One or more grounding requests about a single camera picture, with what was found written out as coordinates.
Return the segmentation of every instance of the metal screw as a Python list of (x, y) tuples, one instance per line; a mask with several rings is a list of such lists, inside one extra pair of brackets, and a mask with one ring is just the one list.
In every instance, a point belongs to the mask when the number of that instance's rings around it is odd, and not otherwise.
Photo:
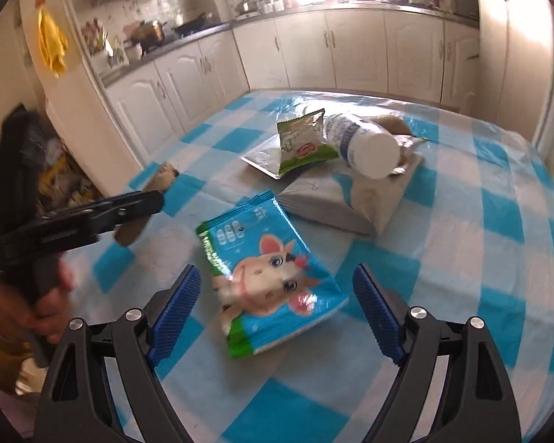
[(470, 325), (472, 325), (474, 328), (484, 328), (485, 327), (485, 321), (482, 318), (479, 318), (478, 316), (475, 316), (470, 320)]
[(142, 312), (137, 308), (133, 308), (125, 313), (125, 319), (129, 321), (136, 321), (140, 318), (142, 318)]
[(411, 308), (411, 316), (416, 319), (423, 319), (427, 316), (427, 310), (425, 308), (421, 308), (420, 306), (415, 306), (414, 308)]
[(80, 330), (83, 324), (84, 323), (80, 318), (74, 318), (72, 321), (69, 322), (68, 326), (70, 330)]

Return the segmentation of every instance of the blue snack package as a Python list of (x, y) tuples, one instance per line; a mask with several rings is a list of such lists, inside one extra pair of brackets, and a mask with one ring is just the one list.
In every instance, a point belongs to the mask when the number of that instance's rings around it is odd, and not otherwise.
[(196, 233), (211, 263), (232, 357), (288, 340), (349, 300), (270, 190), (201, 223)]

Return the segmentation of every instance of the countertop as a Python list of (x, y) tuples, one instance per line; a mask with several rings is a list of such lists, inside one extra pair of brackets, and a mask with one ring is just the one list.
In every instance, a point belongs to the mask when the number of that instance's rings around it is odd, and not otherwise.
[(316, 5), (306, 5), (300, 6), (298, 8), (290, 8), (288, 10), (279, 11), (277, 13), (268, 13), (268, 14), (257, 14), (255, 16), (249, 17), (238, 17), (236, 20), (233, 20), (229, 23), (223, 23), (213, 28), (198, 32), (194, 35), (190, 35), (186, 38), (181, 38), (180, 40), (175, 40), (172, 43), (164, 45), (157, 50), (149, 52), (147, 55), (142, 57), (139, 61), (134, 61), (128, 65), (117, 66), (111, 70), (107, 70), (104, 73), (99, 75), (103, 85), (106, 87), (111, 86), (116, 81), (119, 81), (124, 76), (128, 75), (132, 71), (140, 68), (141, 66), (147, 65), (148, 63), (154, 61), (160, 56), (166, 55), (171, 51), (176, 50), (177, 48), (193, 43), (197, 40), (201, 40), (205, 37), (210, 37), (220, 32), (224, 32), (231, 28), (237, 28), (242, 25), (247, 25), (248, 23), (254, 23), (256, 21), (267, 20), (271, 18), (278, 18), (281, 16), (287, 16), (289, 14), (297, 13), (307, 13), (309, 11), (326, 11), (326, 10), (357, 10), (357, 9), (369, 9), (369, 10), (386, 10), (386, 11), (404, 11), (407, 13), (418, 13), (426, 14), (429, 16), (435, 16), (438, 18), (443, 18), (449, 21), (455, 21), (461, 25), (471, 26), (473, 28), (479, 28), (479, 21), (474, 18), (468, 18), (460, 15), (456, 15), (447, 11), (433, 10), (431, 8), (421, 8), (418, 6), (412, 5), (397, 5), (387, 2), (380, 1), (364, 1), (361, 3), (335, 3), (335, 4), (316, 4)]

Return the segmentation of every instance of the white bottle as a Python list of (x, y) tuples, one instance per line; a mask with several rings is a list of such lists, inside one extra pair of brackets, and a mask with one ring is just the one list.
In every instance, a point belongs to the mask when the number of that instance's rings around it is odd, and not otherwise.
[(369, 178), (387, 177), (400, 160), (393, 135), (378, 124), (351, 113), (329, 116), (326, 139), (352, 168)]

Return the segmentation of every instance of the table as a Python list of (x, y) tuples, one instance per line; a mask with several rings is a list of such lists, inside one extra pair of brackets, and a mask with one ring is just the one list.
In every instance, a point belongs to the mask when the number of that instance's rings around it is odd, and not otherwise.
[[(554, 185), (520, 135), (427, 106), (318, 92), (244, 96), (173, 143), (130, 183), (139, 189), (159, 165), (181, 172), (162, 213), (129, 248), (112, 235), (67, 254), (77, 279), (78, 315), (112, 321), (169, 287), (187, 263), (203, 276), (201, 297), (172, 356), (157, 373), (196, 443), (361, 441), (396, 374), (352, 296), (330, 320), (266, 353), (228, 356), (219, 302), (195, 227), (242, 198), (291, 182), (249, 167), (239, 156), (276, 133), (275, 123), (326, 108), (364, 116), (402, 113), (420, 146), (417, 170), (387, 229), (375, 240), (293, 217), (311, 251), (352, 293), (367, 263), (382, 285), (438, 319), (488, 324), (508, 369), (521, 431), (533, 435), (554, 409)], [(139, 429), (114, 362), (107, 364), (129, 436)], [(442, 368), (432, 394), (440, 391)], [(427, 405), (414, 438), (427, 434)]]

